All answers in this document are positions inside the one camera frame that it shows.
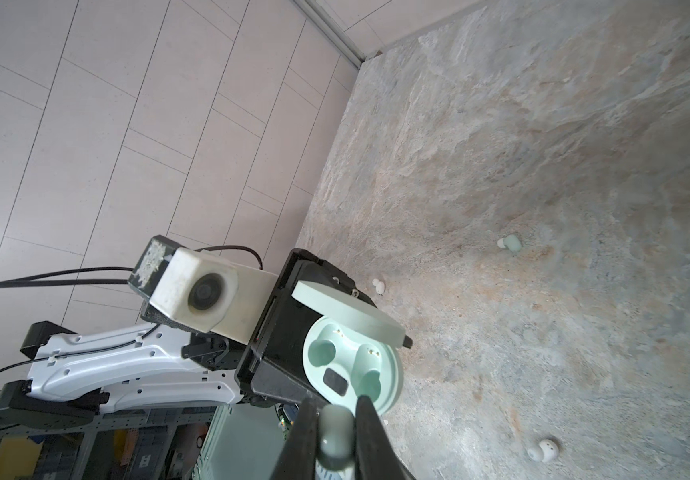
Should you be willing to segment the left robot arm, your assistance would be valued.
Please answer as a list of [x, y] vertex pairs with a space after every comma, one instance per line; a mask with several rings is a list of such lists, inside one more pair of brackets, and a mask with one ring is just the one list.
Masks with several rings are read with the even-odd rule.
[[219, 246], [156, 237], [128, 280], [144, 300], [141, 324], [98, 334], [33, 324], [21, 348], [29, 371], [2, 388], [0, 423], [64, 429], [136, 408], [316, 398], [302, 345], [317, 314], [292, 296], [301, 281], [359, 295], [342, 270], [304, 249], [274, 274], [228, 261]]

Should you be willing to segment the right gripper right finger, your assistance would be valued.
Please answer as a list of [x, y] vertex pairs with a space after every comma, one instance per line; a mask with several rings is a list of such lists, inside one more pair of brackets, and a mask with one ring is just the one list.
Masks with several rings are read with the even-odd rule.
[[355, 410], [355, 479], [407, 480], [414, 475], [396, 455], [370, 397], [360, 396]]

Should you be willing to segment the green earbud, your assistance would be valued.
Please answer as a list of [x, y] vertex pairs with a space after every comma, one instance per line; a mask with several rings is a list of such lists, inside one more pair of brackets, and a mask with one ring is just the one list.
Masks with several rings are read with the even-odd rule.
[[353, 465], [354, 456], [354, 415], [343, 406], [325, 406], [318, 417], [318, 463], [326, 470], [341, 471]]
[[503, 238], [500, 238], [497, 241], [497, 246], [500, 249], [505, 249], [505, 250], [508, 250], [512, 253], [518, 253], [523, 248], [523, 245], [522, 245], [519, 237], [515, 234], [511, 234], [511, 235], [505, 236]]

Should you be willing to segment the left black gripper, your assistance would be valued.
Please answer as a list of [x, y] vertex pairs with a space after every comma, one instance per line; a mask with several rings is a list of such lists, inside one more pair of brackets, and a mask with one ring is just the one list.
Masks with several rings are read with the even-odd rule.
[[319, 407], [328, 404], [307, 380], [303, 367], [305, 337], [321, 315], [292, 297], [300, 280], [373, 303], [344, 271], [307, 250], [292, 249], [235, 372], [241, 390], [254, 402], [299, 405], [310, 398]]

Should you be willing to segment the green earbud charging case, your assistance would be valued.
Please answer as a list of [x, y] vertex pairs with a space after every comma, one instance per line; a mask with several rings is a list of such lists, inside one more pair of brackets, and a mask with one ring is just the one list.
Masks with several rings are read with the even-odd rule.
[[311, 386], [329, 403], [351, 412], [363, 396], [378, 415], [390, 411], [403, 388], [398, 350], [413, 346], [405, 328], [356, 295], [327, 285], [300, 281], [292, 297], [318, 315], [302, 351]]

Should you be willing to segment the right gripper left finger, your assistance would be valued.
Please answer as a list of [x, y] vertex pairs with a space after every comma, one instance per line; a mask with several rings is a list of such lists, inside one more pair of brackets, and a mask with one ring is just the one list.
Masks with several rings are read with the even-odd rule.
[[315, 480], [317, 450], [318, 409], [312, 399], [305, 399], [270, 479]]

